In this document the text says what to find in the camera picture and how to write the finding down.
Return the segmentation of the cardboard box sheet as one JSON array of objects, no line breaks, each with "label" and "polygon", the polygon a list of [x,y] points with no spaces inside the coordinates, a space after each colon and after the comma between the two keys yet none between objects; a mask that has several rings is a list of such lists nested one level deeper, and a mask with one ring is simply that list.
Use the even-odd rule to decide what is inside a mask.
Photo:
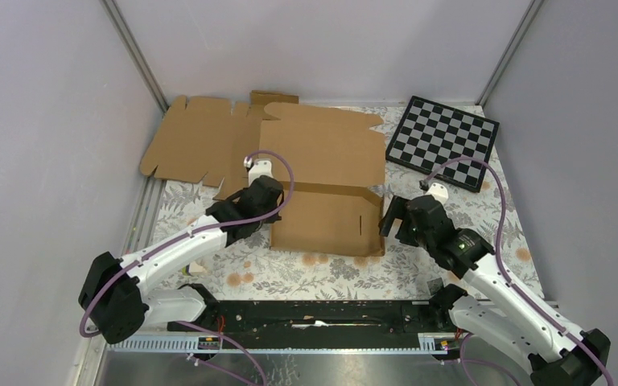
[{"label": "cardboard box sheet", "polygon": [[385,136],[376,130],[375,113],[272,102],[238,118],[225,135],[231,150],[221,198],[245,187],[245,156],[271,151],[272,174],[289,186],[278,160],[289,163],[295,190],[272,224],[270,247],[348,257],[380,256],[379,234],[384,200],[373,192],[385,182]]}]

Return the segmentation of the black white checkerboard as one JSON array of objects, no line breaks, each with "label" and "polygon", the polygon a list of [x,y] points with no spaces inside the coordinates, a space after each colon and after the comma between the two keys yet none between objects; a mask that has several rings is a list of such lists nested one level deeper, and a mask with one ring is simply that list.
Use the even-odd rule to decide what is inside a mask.
[{"label": "black white checkerboard", "polygon": [[491,158],[500,123],[474,113],[412,96],[385,151],[385,159],[424,174],[458,157],[435,177],[478,193],[487,171],[478,163]]}]

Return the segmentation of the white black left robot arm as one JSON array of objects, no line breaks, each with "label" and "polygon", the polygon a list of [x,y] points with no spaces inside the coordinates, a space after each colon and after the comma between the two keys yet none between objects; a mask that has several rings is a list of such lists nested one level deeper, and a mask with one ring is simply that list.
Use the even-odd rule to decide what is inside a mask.
[{"label": "white black left robot arm", "polygon": [[159,289],[159,284],[177,269],[279,220],[284,199],[282,184],[263,175],[163,241],[119,258],[109,252],[95,257],[78,297],[84,310],[80,334],[101,335],[115,344],[143,326],[165,322],[184,321],[200,331],[210,329],[218,311],[203,294],[191,287]]}]

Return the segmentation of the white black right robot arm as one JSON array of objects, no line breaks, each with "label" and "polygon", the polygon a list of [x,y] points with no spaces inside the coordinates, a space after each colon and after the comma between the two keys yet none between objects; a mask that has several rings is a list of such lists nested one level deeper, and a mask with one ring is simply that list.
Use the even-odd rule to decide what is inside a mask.
[{"label": "white black right robot arm", "polygon": [[497,261],[497,251],[477,232],[457,228],[433,195],[394,196],[379,223],[388,236],[399,220],[396,239],[420,247],[441,268],[479,290],[488,309],[457,285],[433,297],[433,327],[454,326],[501,351],[529,374],[535,385],[592,385],[606,369],[611,342],[599,329],[583,330],[524,287]]}]

